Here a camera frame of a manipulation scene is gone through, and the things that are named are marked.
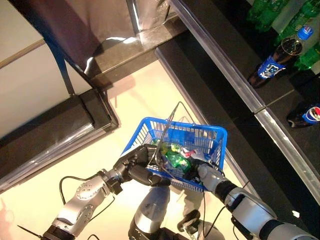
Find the white wall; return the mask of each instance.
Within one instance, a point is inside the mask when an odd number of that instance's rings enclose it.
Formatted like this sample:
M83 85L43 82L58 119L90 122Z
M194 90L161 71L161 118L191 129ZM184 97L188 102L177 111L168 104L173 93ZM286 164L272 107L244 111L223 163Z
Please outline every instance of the white wall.
M0 22L0 62L42 39L7 0L0 0ZM68 63L67 69L77 94L91 88ZM46 44L0 66L0 138L68 97Z

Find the blue basket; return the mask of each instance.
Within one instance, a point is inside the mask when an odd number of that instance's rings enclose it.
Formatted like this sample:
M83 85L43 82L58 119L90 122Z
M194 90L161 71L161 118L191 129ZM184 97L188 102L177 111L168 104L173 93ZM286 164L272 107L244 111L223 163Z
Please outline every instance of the blue basket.
M164 119L144 118L125 147L124 152L132 147L151 144L153 140L160 139L167 123L168 121ZM211 166L216 165L219 169L223 169L227 131L222 127L172 121L163 140L166 143L180 144L189 150L202 150ZM179 168L168 169L176 179L156 165L149 165L147 168L157 175L170 179L173 185L197 192L203 191L201 184L184 179L184 173Z

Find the green plastic bottle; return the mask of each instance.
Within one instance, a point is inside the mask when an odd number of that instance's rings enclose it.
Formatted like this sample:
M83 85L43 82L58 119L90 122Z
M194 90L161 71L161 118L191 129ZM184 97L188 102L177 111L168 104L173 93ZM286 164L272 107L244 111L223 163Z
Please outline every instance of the green plastic bottle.
M258 17L255 29L260 33L268 31L276 17L288 2L289 0L271 0Z
M270 0L254 0L254 3L246 16L246 20L255 23L269 1Z
M296 66L300 71L310 69L317 61L320 60L320 43L316 43L311 47L304 55L300 56L295 62Z
M191 163L189 160L181 156L181 154L178 152L170 149L166 152L165 156L173 167L181 169L183 173L188 172L188 170L191 168Z
M298 13L294 15L282 33L280 33L275 39L274 45L278 46L282 39L295 34L309 19L316 17L319 13L320 0L306 1Z

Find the plastic bottle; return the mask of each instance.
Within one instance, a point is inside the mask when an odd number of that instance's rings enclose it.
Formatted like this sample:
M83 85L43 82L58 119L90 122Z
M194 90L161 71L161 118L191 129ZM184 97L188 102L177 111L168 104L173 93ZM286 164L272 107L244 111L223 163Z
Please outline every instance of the plastic bottle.
M313 64L320 60L320 43L316 43L304 55L300 56L294 66L300 71L310 69Z
M320 104L300 103L286 118L292 128L305 128L320 123Z
M302 27L297 34L286 37L282 40L274 53L272 53L248 78L248 82L253 88L260 88L267 79L274 77L280 71L286 69L286 65L293 63L303 50L305 40L313 33L310 26Z
M271 28L273 21L288 2L289 0L271 0L258 17L255 29L260 33L268 31Z
M285 29L278 35L274 41L277 46L282 39L295 34L309 19L316 17L320 13L320 0L306 1L298 13L294 15Z
M246 20L255 23L262 11L266 8L268 2L269 0L254 0L254 3L246 16Z
M188 170L191 168L190 162L178 152L169 149L165 156L173 167L181 169L183 173L188 172Z

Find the blue bottle cap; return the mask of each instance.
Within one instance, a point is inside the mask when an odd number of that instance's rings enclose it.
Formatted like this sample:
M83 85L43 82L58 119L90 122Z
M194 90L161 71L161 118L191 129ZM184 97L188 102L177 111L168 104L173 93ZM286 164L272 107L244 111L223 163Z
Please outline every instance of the blue bottle cap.
M307 40L313 33L312 27L305 25L297 32L297 36L302 40Z

